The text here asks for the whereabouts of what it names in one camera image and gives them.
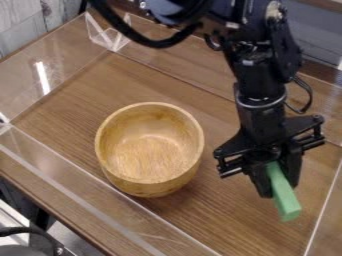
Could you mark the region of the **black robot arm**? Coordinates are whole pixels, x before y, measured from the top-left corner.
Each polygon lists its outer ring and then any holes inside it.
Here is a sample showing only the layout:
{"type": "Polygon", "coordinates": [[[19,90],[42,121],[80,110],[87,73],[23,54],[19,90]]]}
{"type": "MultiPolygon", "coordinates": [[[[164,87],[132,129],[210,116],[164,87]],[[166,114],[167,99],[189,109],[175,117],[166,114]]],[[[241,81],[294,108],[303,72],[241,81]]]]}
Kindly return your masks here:
{"type": "Polygon", "coordinates": [[[275,195],[269,165],[277,163],[290,185],[299,183],[302,158],[325,143],[325,119],[310,115],[311,105],[287,103],[286,85],[313,89],[298,77],[302,49],[293,37],[282,0],[131,0],[154,22],[178,31],[152,39],[123,20],[108,0],[88,0],[111,26],[135,43],[155,49],[181,44],[199,34],[223,53],[235,76],[234,98],[239,130],[215,150],[219,175],[250,177],[263,198],[275,195]]]}

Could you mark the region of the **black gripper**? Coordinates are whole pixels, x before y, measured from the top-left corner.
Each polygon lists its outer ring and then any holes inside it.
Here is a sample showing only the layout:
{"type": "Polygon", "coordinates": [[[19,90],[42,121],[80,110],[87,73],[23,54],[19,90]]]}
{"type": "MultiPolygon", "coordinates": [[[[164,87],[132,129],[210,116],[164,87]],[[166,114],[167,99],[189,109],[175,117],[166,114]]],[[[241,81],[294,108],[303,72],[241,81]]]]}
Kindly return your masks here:
{"type": "Polygon", "coordinates": [[[321,115],[287,117],[286,95],[251,99],[235,94],[241,127],[237,134],[214,150],[222,178],[249,175],[262,198],[273,197],[266,165],[277,161],[293,188],[299,184],[302,157],[325,144],[321,115]]]}

